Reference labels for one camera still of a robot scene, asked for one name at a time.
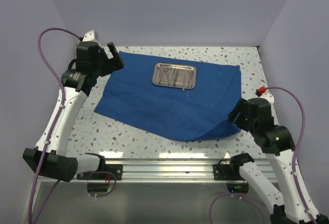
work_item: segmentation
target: blue cloth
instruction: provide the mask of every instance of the blue cloth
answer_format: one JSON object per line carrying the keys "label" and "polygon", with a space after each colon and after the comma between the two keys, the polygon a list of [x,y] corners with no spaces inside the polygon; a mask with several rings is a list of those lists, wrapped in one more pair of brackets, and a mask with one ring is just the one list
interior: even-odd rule
{"label": "blue cloth", "polygon": [[[95,112],[178,141],[219,139],[240,131],[227,122],[241,98],[239,66],[119,54],[125,67],[111,75]],[[196,67],[196,86],[182,91],[154,85],[159,62]]]}

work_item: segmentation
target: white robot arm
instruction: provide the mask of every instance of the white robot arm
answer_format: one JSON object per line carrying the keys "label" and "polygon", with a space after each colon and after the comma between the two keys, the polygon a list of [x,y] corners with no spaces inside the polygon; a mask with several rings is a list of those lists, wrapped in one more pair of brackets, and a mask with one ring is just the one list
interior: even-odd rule
{"label": "white robot arm", "polygon": [[274,125],[268,101],[262,98],[248,101],[240,99],[228,120],[251,132],[255,143],[261,147],[276,174],[281,192],[259,171],[249,154],[234,156],[230,161],[233,174],[248,181],[265,203],[271,214],[271,223],[329,223],[328,218],[320,214],[311,201],[296,163],[295,175],[308,206],[308,210],[305,209],[291,165],[295,144],[286,127]]}
{"label": "white robot arm", "polygon": [[[23,158],[35,172],[40,161],[45,142],[49,143],[45,159],[40,171],[41,176],[69,182],[74,175],[85,172],[102,171],[105,160],[102,156],[86,153],[78,158],[66,157],[67,145],[73,125],[85,103],[91,88],[95,86],[97,77],[111,74],[123,68],[123,61],[113,43],[107,45],[112,58],[109,59],[96,40],[95,32],[85,34],[77,46],[77,58],[71,61],[68,70],[62,75],[65,100],[62,105],[62,91],[56,101],[54,111],[34,149],[25,149]],[[52,125],[59,108],[63,108],[49,137]]]}

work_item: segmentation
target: metal tray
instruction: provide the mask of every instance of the metal tray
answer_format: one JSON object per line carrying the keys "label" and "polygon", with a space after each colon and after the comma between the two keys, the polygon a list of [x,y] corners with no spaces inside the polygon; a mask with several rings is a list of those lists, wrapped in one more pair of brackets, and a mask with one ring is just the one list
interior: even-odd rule
{"label": "metal tray", "polygon": [[155,65],[152,82],[159,86],[193,89],[196,82],[196,68],[160,62]]}

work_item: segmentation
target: terrazzo table surface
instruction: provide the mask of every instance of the terrazzo table surface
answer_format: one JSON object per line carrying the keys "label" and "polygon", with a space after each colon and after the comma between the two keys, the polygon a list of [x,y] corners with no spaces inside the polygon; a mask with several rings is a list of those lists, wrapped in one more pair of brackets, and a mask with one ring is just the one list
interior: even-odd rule
{"label": "terrazzo table surface", "polygon": [[[117,47],[117,49],[175,59],[240,65],[242,97],[245,99],[255,98],[255,90],[260,86],[267,86],[255,47]],[[76,157],[92,152],[106,158],[122,159],[221,159],[246,152],[253,158],[265,158],[252,136],[245,131],[220,140],[178,142],[95,113],[94,109],[102,97],[108,79],[109,76],[98,78],[97,85],[80,110],[69,139],[67,156]],[[275,112],[272,115],[277,123]]]}

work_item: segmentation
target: white wall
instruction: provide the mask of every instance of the white wall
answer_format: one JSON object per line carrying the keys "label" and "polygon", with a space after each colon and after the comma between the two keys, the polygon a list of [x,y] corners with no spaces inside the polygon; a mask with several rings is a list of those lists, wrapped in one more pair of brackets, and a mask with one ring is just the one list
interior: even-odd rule
{"label": "white wall", "polygon": [[[291,89],[305,107],[306,129],[299,154],[303,176],[316,206],[328,215],[329,192],[329,0],[288,0],[260,54],[269,85]],[[281,124],[297,141],[301,115],[295,101],[275,91]]]}
{"label": "white wall", "polygon": [[54,0],[64,23],[117,45],[260,45],[286,0]]}
{"label": "white wall", "polygon": [[[0,219],[15,224],[33,175],[22,154],[40,137],[59,89],[36,40],[43,29],[64,23],[52,0],[0,0],[0,12]],[[55,69],[65,70],[74,55],[70,36],[50,32],[42,45]]]}

